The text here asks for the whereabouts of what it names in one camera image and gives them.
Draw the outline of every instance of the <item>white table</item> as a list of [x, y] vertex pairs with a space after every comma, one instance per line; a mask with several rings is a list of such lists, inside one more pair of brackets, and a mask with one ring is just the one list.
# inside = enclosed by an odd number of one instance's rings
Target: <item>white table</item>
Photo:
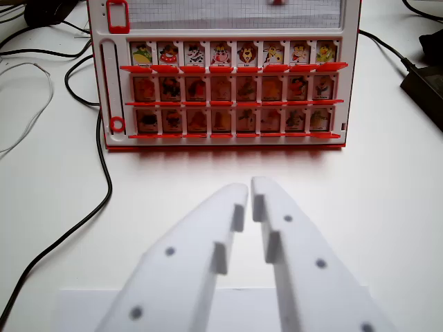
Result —
[[[0, 38], [24, 27], [20, 20], [2, 25], [8, 28]], [[84, 5], [68, 21], [84, 24]], [[418, 37], [443, 26], [411, 16], [399, 0], [367, 0], [361, 28], [423, 66]], [[74, 35], [66, 26], [43, 28], [4, 50], [76, 53], [86, 40]], [[63, 84], [74, 61], [27, 57], [51, 73], [55, 95], [27, 139], [0, 160], [0, 310], [26, 265], [107, 190], [95, 144], [97, 113], [71, 98]], [[8, 57], [0, 70], [28, 59]], [[37, 266], [6, 331], [50, 331], [60, 288], [120, 288], [141, 253], [195, 205], [227, 183], [249, 183], [257, 175], [273, 177], [297, 200], [399, 331], [440, 331], [443, 134], [400, 89], [405, 72], [394, 55], [359, 37], [342, 150], [105, 152], [114, 183], [111, 202]], [[98, 100], [91, 62], [71, 85]], [[47, 91], [46, 78], [32, 66], [0, 77], [0, 147], [16, 139]], [[218, 287], [274, 285], [260, 227], [250, 211], [246, 217], [229, 274]]]

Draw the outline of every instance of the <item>guess who game board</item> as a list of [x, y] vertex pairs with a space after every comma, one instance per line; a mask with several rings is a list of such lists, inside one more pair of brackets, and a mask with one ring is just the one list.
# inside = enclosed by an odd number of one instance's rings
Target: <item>guess who game board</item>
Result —
[[89, 0], [108, 149], [344, 147], [359, 0]]

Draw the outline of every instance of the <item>white cable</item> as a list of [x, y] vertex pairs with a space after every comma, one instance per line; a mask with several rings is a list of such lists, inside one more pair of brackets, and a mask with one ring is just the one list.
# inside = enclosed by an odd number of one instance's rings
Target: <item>white cable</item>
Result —
[[6, 73], [7, 71], [10, 71], [13, 68], [16, 68], [18, 66], [23, 66], [24, 64], [32, 64], [33, 66], [36, 66], [38, 69], [40, 69], [41, 71], [44, 72], [44, 74], [46, 75], [46, 77], [48, 78], [48, 82], [49, 82], [49, 98], [48, 101], [46, 102], [46, 104], [30, 119], [30, 121], [28, 122], [28, 124], [26, 125], [25, 130], [23, 131], [23, 133], [20, 135], [19, 139], [12, 144], [10, 147], [7, 147], [5, 149], [0, 149], [0, 153], [2, 152], [9, 152], [12, 149], [14, 149], [31, 131], [31, 129], [34, 127], [35, 123], [37, 122], [38, 118], [40, 117], [40, 115], [43, 113], [43, 111], [46, 109], [46, 107], [49, 105], [49, 103], [51, 102], [51, 100], [53, 99], [54, 96], [54, 89], [53, 89], [53, 83], [51, 82], [51, 74], [48, 73], [47, 71], [45, 71], [41, 66], [39, 66], [38, 64], [34, 64], [32, 62], [24, 62], [22, 64], [16, 64], [15, 66], [11, 66], [8, 69], [5, 69], [4, 71], [2, 71], [0, 73], [0, 76], [2, 76], [4, 73]]

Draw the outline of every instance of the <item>cartoon character picture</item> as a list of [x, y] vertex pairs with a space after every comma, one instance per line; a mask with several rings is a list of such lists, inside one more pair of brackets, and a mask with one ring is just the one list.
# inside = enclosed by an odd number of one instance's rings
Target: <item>cartoon character picture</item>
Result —
[[291, 54], [289, 61], [291, 64], [308, 64], [311, 46], [303, 41], [291, 41]]
[[138, 133], [158, 133], [157, 115], [151, 109], [136, 109]]
[[179, 49], [172, 41], [160, 41], [157, 43], [157, 51], [159, 53], [159, 64], [179, 65]]
[[337, 46], [333, 41], [319, 40], [317, 42], [316, 63], [324, 64], [325, 62], [334, 62]]
[[263, 133], [278, 133], [280, 131], [280, 116], [277, 109], [263, 109], [260, 130]]
[[257, 82], [252, 76], [237, 76], [237, 101], [254, 102], [257, 100]]
[[252, 109], [237, 111], [237, 133], [255, 133], [256, 115]]
[[160, 77], [160, 99], [164, 102], [180, 100], [180, 83], [175, 77]]
[[230, 133], [230, 112], [228, 109], [213, 109], [212, 118], [213, 133]]
[[134, 77], [134, 99], [136, 102], [155, 101], [154, 83], [147, 77]]
[[200, 109], [188, 109], [188, 133], [206, 133], [206, 114]]
[[332, 87], [334, 86], [331, 77], [315, 76], [314, 77], [314, 95], [312, 99], [331, 99]]
[[237, 67], [257, 66], [257, 46], [251, 41], [239, 41], [237, 43]]
[[176, 109], [163, 109], [161, 114], [163, 118], [163, 133], [181, 133], [183, 131], [179, 111]]
[[152, 49], [144, 41], [132, 41], [129, 43], [132, 54], [133, 66], [151, 66]]
[[211, 100], [230, 100], [230, 80], [226, 76], [214, 76], [210, 79]]
[[206, 101], [206, 83], [200, 77], [187, 77], [185, 83], [187, 101]]
[[305, 114], [300, 109], [286, 112], [286, 132], [305, 131]]
[[187, 41], [183, 44], [185, 66], [205, 66], [205, 48], [198, 41]]
[[331, 113], [327, 109], [313, 109], [311, 114], [310, 131], [329, 131]]
[[262, 100], [278, 101], [282, 99], [282, 81], [278, 77], [262, 78]]
[[230, 47], [225, 41], [210, 43], [211, 66], [230, 66]]
[[265, 41], [263, 43], [263, 66], [283, 63], [284, 48], [279, 41]]
[[307, 81], [303, 76], [289, 76], [288, 100], [306, 100]]

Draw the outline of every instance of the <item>red circle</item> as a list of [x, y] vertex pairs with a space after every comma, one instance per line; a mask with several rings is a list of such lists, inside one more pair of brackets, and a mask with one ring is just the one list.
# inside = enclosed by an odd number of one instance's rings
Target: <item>red circle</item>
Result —
[[[121, 128], [116, 128], [116, 121], [119, 121], [122, 124]], [[112, 131], [115, 131], [116, 133], [121, 133], [125, 130], [125, 121], [120, 116], [114, 116], [113, 118], [111, 118], [111, 123], [109, 124], [109, 126], [111, 127]]]

